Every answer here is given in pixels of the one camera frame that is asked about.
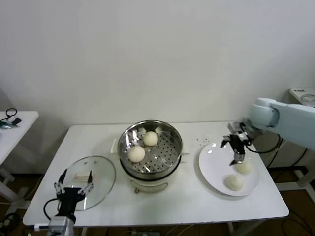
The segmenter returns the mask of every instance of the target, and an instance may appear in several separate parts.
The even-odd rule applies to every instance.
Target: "stainless steel steamer basket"
[[[158,135],[155,146],[145,146],[143,136],[148,131]],[[145,157],[133,163],[128,153],[133,146],[141,146]],[[155,181],[170,175],[180,163],[183,142],[178,131],[170,124],[158,120],[145,120],[129,127],[118,141],[118,154],[124,170],[132,177]]]

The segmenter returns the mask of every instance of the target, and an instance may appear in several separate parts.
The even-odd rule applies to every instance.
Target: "white table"
[[[106,156],[114,163],[117,179],[112,191],[97,206],[76,212],[77,227],[143,226],[168,224],[217,223],[264,220],[285,217],[289,211],[258,154],[247,153],[260,172],[257,189],[246,197],[224,195],[210,186],[198,167],[198,155],[210,142],[221,142],[229,133],[226,122],[175,123],[188,155],[183,155],[175,181],[165,190],[134,193],[120,166],[117,154],[110,149],[114,139],[129,125],[78,125],[69,129],[24,218],[25,225],[48,223],[43,205],[56,197],[54,182],[73,162],[91,155]],[[57,203],[47,212],[57,213]],[[259,223],[251,223],[251,228]],[[240,233],[248,232],[244,228]]]
[[[0,119],[6,117],[5,112],[0,112]],[[18,124],[18,128],[0,129],[0,165],[5,161],[20,139],[36,121],[38,112],[18,112],[16,117],[22,120]],[[15,178],[4,167],[0,168],[0,175],[5,178],[3,182],[0,182],[0,194],[10,202],[18,201],[16,204],[10,206],[7,213],[15,212],[16,209],[19,208],[26,209],[30,202],[20,200],[25,196],[28,188],[23,187],[18,194],[16,194],[6,186],[9,181],[14,181]]]

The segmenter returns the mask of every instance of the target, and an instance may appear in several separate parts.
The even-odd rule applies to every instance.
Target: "white plate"
[[[229,144],[221,148],[220,142],[207,145],[199,155],[199,167],[207,182],[218,191],[231,196],[245,196],[253,192],[259,183],[259,172],[250,157],[245,155],[245,160],[250,161],[253,170],[249,174],[241,174],[234,166],[229,164],[233,160],[234,152]],[[244,180],[244,187],[240,191],[233,191],[225,185],[225,178],[230,174],[237,174]]]

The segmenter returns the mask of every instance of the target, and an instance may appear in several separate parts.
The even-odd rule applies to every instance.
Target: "steamed bun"
[[[146,152],[144,151],[143,147],[134,146],[130,149],[128,153],[128,157],[132,162],[140,162],[143,160]]]
[[[243,161],[241,164],[236,164],[235,168],[241,174],[249,174],[252,172],[253,166],[251,162]]]
[[[240,191],[244,187],[243,179],[235,174],[229,175],[225,179],[228,188],[234,191]]]
[[[143,142],[147,146],[154,146],[158,143],[158,135],[155,132],[149,131],[144,135]]]

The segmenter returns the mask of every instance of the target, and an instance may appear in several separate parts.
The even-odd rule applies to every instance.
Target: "glass lid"
[[[116,179],[115,167],[109,159],[102,156],[89,156],[74,162],[67,169],[63,187],[86,187],[90,171],[94,188],[84,200],[78,202],[76,210],[87,210],[96,206],[113,188]]]

